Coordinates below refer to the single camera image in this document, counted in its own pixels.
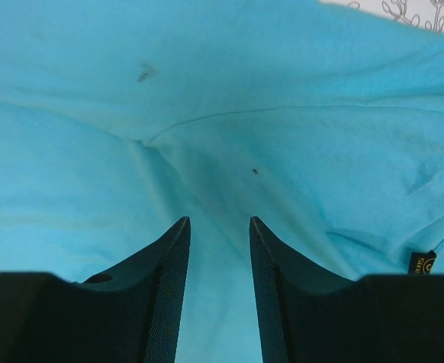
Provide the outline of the turquoise t shirt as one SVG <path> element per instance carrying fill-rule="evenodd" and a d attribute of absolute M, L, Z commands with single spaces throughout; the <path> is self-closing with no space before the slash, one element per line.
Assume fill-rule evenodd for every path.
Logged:
<path fill-rule="evenodd" d="M 444 240 L 444 43 L 331 1 L 0 1 L 0 271 L 82 281 L 182 216 L 179 362 L 259 362 L 258 216 L 352 280 Z"/>

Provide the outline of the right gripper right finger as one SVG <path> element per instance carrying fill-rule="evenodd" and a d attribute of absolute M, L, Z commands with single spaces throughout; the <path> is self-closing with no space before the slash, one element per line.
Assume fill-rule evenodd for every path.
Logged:
<path fill-rule="evenodd" d="M 444 362 L 444 275 L 351 281 L 250 220 L 265 362 Z"/>

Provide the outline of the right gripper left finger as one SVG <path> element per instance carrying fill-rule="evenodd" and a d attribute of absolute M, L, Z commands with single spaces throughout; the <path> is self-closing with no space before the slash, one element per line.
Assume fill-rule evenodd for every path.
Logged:
<path fill-rule="evenodd" d="M 173 362 L 190 220 L 82 283 L 0 272 L 0 362 Z"/>

